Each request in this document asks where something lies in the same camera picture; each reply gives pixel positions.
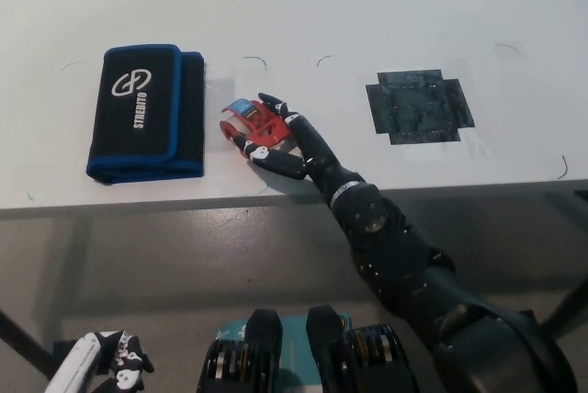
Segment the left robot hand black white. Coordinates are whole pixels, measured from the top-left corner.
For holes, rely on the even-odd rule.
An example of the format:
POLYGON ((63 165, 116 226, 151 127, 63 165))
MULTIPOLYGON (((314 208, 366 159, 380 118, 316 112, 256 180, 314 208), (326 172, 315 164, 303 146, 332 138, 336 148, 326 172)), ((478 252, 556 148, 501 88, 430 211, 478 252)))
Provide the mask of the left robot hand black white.
POLYGON ((93 331, 75 342, 58 342, 62 357, 47 392, 140 392, 143 375, 154 371, 139 338, 127 331, 93 331), (95 376, 107 379, 96 388, 95 376))

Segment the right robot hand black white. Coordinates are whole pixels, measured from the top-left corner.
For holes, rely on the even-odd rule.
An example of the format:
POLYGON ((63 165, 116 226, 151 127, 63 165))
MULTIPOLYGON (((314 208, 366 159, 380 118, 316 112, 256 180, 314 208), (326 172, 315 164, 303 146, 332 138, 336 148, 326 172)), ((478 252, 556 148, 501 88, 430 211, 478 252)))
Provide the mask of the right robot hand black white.
POLYGON ((285 124, 301 155, 268 148, 238 132, 230 139, 248 161, 270 173, 290 179, 302 180, 309 177, 329 207, 342 194, 365 183, 360 174, 341 165, 318 130, 300 112, 274 96, 260 93, 258 98, 285 124))

